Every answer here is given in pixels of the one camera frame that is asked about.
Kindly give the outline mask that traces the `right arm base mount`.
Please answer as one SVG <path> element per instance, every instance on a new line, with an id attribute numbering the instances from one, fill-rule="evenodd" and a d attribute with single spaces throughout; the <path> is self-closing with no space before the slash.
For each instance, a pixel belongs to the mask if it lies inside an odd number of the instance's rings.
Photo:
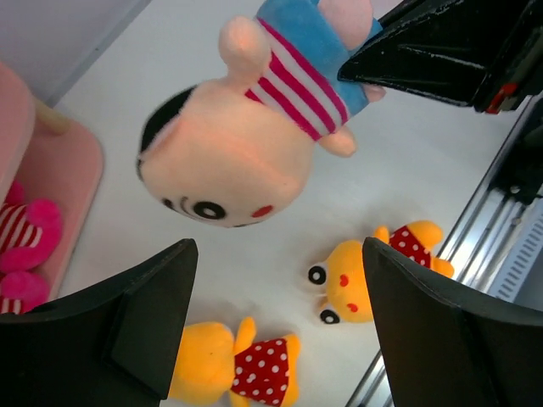
<path id="1" fill-rule="evenodd" d="M 529 112 L 512 149 L 490 186 L 524 205 L 540 196 L 542 185 L 542 99 Z"/>

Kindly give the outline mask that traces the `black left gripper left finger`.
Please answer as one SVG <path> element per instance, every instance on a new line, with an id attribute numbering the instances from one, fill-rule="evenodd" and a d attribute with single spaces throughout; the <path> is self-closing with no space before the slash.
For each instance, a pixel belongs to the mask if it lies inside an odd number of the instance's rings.
<path id="1" fill-rule="evenodd" d="M 183 239 L 141 264 L 1 317 L 4 406 L 157 406 L 168 396 L 198 262 Z"/>

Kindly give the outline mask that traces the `yellow bear polka dot dress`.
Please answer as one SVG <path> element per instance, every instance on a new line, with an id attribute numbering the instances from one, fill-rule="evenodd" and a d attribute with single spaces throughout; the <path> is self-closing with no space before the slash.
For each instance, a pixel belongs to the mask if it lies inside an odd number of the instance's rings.
<path id="1" fill-rule="evenodd" d="M 168 397 L 210 406 L 228 394 L 232 406 L 293 406 L 299 399 L 299 338 L 290 333 L 255 341 L 255 320 L 233 333 L 220 322 L 185 326 Z"/>

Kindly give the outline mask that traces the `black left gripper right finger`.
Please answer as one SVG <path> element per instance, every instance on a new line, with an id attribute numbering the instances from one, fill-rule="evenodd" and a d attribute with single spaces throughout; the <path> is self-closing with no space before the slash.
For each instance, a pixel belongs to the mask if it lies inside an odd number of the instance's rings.
<path id="1" fill-rule="evenodd" d="M 362 247 L 397 406 L 540 406 L 542 314 L 416 264 L 377 238 Z"/>

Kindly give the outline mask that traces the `peach doll striped shirt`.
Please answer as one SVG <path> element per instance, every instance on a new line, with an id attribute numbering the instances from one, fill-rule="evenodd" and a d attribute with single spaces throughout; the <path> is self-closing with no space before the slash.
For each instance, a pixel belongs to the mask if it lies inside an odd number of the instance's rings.
<path id="1" fill-rule="evenodd" d="M 368 1 L 265 1 L 222 26 L 227 72 L 160 105 L 145 123 L 137 175 L 165 207 L 221 227 L 260 223 L 302 192 L 316 147 L 348 158 L 348 122 L 384 95 L 341 81 L 380 32 Z"/>

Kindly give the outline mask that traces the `yellow frog plush polka dress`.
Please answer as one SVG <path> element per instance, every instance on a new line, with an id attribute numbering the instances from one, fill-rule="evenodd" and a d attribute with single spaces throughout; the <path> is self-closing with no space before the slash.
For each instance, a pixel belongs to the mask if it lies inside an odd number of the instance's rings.
<path id="1" fill-rule="evenodd" d="M 431 220 L 416 220 L 394 231 L 387 226 L 378 226 L 373 236 L 415 263 L 442 276 L 453 277 L 452 264 L 433 254 L 444 233 Z M 310 283 L 324 288 L 324 300 L 319 311 L 323 323 L 335 325 L 373 320 L 361 241 L 340 243 L 325 260 L 308 270 L 307 277 Z"/>

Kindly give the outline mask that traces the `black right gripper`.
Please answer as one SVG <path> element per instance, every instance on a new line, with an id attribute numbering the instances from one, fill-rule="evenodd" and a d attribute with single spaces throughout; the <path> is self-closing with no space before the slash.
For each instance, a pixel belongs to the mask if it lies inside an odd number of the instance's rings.
<path id="1" fill-rule="evenodd" d="M 340 80 L 486 114 L 513 111 L 542 91 L 541 1 L 404 1 L 379 23 Z"/>

